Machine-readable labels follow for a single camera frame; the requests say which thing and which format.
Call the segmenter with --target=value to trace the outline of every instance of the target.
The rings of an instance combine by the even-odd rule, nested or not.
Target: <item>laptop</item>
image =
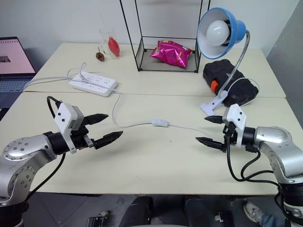
[[[10,108],[36,72],[17,37],[0,37],[0,109]]]

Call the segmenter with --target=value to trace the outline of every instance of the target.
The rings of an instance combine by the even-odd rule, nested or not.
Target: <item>black case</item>
[[[207,81],[207,84],[211,86],[213,80],[216,80],[219,84],[215,90],[216,95],[228,78],[226,74],[231,73],[233,68],[234,66],[227,59],[214,61],[205,65],[203,70],[203,77]],[[243,74],[237,70],[233,75],[231,82],[226,86],[224,90],[227,91],[235,80],[242,77],[244,77]],[[228,96],[223,100],[223,103],[227,107],[235,103],[238,105],[243,105],[254,99],[258,92],[259,90],[253,86],[248,79],[240,79],[232,86],[228,93]]]

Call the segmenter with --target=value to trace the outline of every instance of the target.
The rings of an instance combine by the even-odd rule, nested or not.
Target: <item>light bulb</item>
[[[220,46],[227,40],[229,33],[227,24],[222,20],[216,20],[208,27],[206,39],[210,45]]]

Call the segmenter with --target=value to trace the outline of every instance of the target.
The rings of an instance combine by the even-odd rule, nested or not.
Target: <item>laptop keyboard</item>
[[[29,80],[10,80],[0,81],[0,93],[4,92],[22,92],[24,85]]]

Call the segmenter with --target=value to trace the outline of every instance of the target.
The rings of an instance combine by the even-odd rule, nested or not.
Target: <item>shoe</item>
[[[252,202],[247,201],[244,205],[244,213],[246,216],[253,222],[258,223],[261,225],[261,220],[264,215],[264,213]]]

